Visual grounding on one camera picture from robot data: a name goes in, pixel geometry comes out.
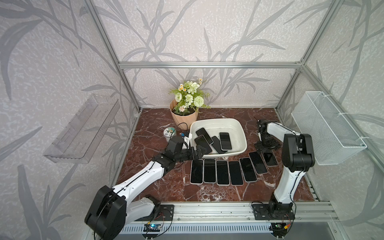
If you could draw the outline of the large phone grey case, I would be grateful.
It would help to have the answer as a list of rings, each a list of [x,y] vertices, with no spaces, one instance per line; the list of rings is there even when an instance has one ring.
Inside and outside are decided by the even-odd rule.
[[[244,179],[247,183],[256,182],[258,180],[250,158],[240,158],[240,165]]]

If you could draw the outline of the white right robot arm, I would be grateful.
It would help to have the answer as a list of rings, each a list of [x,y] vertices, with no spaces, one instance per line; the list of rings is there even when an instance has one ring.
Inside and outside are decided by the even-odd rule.
[[[280,123],[258,120],[258,150],[274,147],[277,140],[282,142],[282,177],[267,204],[252,204],[256,220],[295,219],[294,195],[302,177],[315,164],[312,137],[291,130]]]

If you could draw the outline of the phone with cream case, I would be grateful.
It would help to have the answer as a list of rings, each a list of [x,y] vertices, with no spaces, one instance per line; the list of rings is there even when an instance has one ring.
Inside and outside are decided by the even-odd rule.
[[[229,164],[224,160],[216,161],[216,172],[217,172],[217,184],[219,186],[229,186]]]

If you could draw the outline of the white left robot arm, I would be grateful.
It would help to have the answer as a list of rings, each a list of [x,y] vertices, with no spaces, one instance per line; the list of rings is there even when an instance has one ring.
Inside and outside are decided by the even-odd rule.
[[[173,170],[176,163],[199,160],[207,153],[202,146],[190,147],[183,137],[172,137],[165,150],[138,173],[113,187],[101,187],[85,217],[85,224],[102,240],[113,240],[126,224],[150,216],[156,204],[150,197],[135,198],[148,186]]]

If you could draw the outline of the phone with light blue case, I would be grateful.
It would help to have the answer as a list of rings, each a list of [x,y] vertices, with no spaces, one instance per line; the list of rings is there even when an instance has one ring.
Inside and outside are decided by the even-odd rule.
[[[216,161],[215,159],[204,159],[204,183],[216,183]]]

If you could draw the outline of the small phone pink case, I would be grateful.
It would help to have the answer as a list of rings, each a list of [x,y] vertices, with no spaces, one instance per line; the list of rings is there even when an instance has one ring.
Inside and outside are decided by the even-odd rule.
[[[270,150],[264,151],[263,157],[264,157],[265,163],[268,167],[278,166],[278,161],[277,161],[273,151],[270,151]]]

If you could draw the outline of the phone with pink case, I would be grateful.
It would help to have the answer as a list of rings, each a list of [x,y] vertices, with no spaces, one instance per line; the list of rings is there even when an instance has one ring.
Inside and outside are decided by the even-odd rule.
[[[193,160],[191,166],[190,183],[201,185],[203,183],[204,161],[202,159]]]

